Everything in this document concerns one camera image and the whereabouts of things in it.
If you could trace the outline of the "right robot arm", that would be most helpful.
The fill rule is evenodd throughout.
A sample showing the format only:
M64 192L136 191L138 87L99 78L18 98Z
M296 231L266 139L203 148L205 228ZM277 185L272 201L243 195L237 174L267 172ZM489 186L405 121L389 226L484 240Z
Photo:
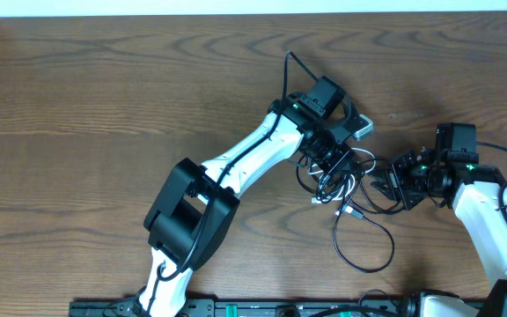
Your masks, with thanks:
M408 151L371 172L372 186L413 209L438 198L465 226L489 281L480 307L444 291L419 291L403 300L400 316L507 316L507 179L480 162L476 127L440 123L434 148Z

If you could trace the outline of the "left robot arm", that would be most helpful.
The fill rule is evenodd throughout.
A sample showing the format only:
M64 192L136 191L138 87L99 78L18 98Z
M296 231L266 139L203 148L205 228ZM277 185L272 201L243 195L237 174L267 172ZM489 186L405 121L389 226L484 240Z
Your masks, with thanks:
M326 120L346 95L320 77L308 93L275 100L261 125L227 152L201 164L184 158L172 169L143 221L152 268L136 302L138 315L180 311L192 273L221 245L239 198L272 166L301 152L326 173L341 168L349 132Z

